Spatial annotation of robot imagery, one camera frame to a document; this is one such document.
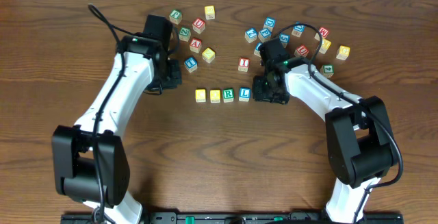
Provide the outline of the yellow C block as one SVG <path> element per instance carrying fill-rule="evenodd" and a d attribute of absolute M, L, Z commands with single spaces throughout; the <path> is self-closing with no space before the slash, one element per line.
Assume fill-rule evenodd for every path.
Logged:
<path fill-rule="evenodd" d="M 204 103 L 206 102 L 207 98 L 207 92 L 203 88 L 199 88 L 195 90 L 195 100 L 197 103 Z"/>

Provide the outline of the green R block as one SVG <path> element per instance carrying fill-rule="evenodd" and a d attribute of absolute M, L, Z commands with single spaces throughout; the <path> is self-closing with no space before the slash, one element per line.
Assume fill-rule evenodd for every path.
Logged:
<path fill-rule="evenodd" d="M 224 103 L 230 103 L 230 102 L 234 102 L 234 90 L 232 88 L 226 88 L 222 91 L 222 96 L 223 96 L 223 102 Z"/>

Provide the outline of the yellow O block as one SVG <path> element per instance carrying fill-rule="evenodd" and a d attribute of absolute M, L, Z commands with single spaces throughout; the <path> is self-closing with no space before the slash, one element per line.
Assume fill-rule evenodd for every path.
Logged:
<path fill-rule="evenodd" d="M 209 97 L 210 97 L 211 103 L 220 103 L 221 102 L 221 90 L 220 89 L 210 90 Z"/>

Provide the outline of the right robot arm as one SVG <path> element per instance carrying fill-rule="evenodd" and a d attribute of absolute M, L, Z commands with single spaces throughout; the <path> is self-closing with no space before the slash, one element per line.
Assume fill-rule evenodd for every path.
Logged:
<path fill-rule="evenodd" d="M 399 214 L 366 214 L 365 203 L 389 169 L 402 165 L 385 104 L 346 92 L 278 38 L 259 46 L 264 74 L 253 82 L 255 101 L 286 104 L 295 97 L 324 122 L 328 160 L 336 176 L 332 196 L 314 223 L 402 223 Z"/>

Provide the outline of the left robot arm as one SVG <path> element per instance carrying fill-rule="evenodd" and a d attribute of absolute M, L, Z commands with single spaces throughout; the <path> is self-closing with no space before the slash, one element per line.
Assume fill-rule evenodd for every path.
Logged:
<path fill-rule="evenodd" d="M 169 58 L 172 23 L 148 15 L 142 32 L 116 42 L 114 65 L 87 111 L 52 135 L 55 189 L 93 209 L 91 221 L 142 223 L 142 204 L 128 192 L 130 168 L 122 137 L 143 93 L 160 95 L 182 83 Z"/>

